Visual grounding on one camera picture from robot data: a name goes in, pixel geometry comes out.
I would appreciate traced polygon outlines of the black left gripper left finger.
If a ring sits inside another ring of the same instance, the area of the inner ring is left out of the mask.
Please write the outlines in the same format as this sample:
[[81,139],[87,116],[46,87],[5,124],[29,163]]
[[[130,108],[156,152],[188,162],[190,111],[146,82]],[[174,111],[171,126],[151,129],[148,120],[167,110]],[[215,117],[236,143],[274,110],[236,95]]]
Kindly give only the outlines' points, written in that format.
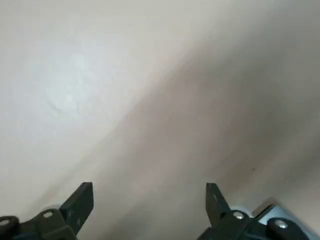
[[13,215],[0,217],[2,240],[76,240],[94,208],[92,182],[83,182],[59,208],[41,211],[20,222]]

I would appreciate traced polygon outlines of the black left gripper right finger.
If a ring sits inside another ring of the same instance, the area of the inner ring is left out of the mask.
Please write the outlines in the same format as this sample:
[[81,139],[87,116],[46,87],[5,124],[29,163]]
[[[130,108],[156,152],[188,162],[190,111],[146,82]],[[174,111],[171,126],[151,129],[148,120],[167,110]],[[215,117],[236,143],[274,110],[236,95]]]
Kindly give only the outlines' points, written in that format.
[[201,240],[308,240],[305,231],[293,220],[272,217],[261,223],[244,211],[231,209],[215,183],[207,183],[205,210],[211,227],[199,238]]

